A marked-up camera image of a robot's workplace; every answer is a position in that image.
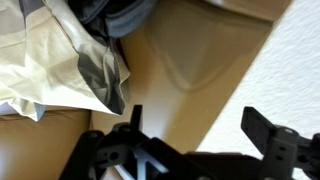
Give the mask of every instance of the textured wall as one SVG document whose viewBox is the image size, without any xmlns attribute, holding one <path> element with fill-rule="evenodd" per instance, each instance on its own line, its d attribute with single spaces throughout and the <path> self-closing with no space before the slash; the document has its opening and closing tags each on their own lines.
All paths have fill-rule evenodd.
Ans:
<svg viewBox="0 0 320 180">
<path fill-rule="evenodd" d="M 320 132 L 320 1 L 293 1 L 198 150 L 261 157 L 240 129 L 244 106 L 302 136 Z"/>
</svg>

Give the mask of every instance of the tan leather surface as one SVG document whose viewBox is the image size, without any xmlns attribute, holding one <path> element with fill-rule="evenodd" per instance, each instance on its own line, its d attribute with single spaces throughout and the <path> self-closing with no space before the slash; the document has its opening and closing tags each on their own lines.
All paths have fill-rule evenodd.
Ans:
<svg viewBox="0 0 320 180">
<path fill-rule="evenodd" d="M 229 11 L 266 21 L 278 20 L 291 0 L 204 0 Z"/>
<path fill-rule="evenodd" d="M 0 116 L 0 179 L 58 179 L 90 111 L 46 112 L 39 122 L 20 115 Z"/>
<path fill-rule="evenodd" d="M 180 152 L 196 150 L 272 30 L 272 24 L 203 1 L 158 1 L 121 39 L 131 76 L 123 116 L 92 113 L 109 132 L 143 104 L 143 132 Z"/>
</svg>

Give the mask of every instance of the black bracket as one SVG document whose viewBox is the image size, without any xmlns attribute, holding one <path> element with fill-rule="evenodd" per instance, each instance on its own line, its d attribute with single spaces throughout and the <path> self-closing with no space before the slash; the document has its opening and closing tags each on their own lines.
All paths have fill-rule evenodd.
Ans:
<svg viewBox="0 0 320 180">
<path fill-rule="evenodd" d="M 263 160 L 241 154 L 180 154 L 142 130 L 142 106 L 133 109 L 130 123 L 120 123 L 104 135 L 84 133 L 60 179 L 98 180 L 106 168 L 119 165 L 132 179 L 291 179 L 294 167 L 320 180 L 320 134 L 312 140 L 283 126 L 273 125 L 252 107 L 244 109 L 241 127 Z"/>
</svg>

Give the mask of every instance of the gray fabric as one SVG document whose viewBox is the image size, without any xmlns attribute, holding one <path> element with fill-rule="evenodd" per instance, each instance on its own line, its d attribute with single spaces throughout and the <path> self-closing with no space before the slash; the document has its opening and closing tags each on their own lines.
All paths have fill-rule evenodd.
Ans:
<svg viewBox="0 0 320 180">
<path fill-rule="evenodd" d="M 154 9 L 157 0 L 144 0 L 141 4 L 134 4 L 123 12 L 107 14 L 105 18 L 108 35 L 120 38 L 138 28 Z"/>
<path fill-rule="evenodd" d="M 120 78 L 116 77 L 112 73 L 112 69 L 105 65 L 106 72 L 108 72 L 106 80 L 103 70 L 97 67 L 89 56 L 84 53 L 79 53 L 79 56 L 79 72 L 96 97 L 112 112 L 123 114 L 124 101 L 119 89 Z M 115 65 L 113 68 L 116 71 L 115 74 L 118 74 L 118 67 Z"/>
<path fill-rule="evenodd" d="M 20 7 L 24 17 L 27 17 L 33 11 L 44 7 L 42 0 L 20 0 Z"/>
</svg>

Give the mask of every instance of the leather seat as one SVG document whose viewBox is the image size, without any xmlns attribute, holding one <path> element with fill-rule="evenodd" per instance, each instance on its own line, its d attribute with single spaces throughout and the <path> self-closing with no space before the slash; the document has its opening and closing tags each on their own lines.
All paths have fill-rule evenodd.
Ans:
<svg viewBox="0 0 320 180">
<path fill-rule="evenodd" d="M 58 179 L 91 111 L 48 111 L 35 122 L 20 115 L 0 116 L 0 179 Z"/>
</svg>

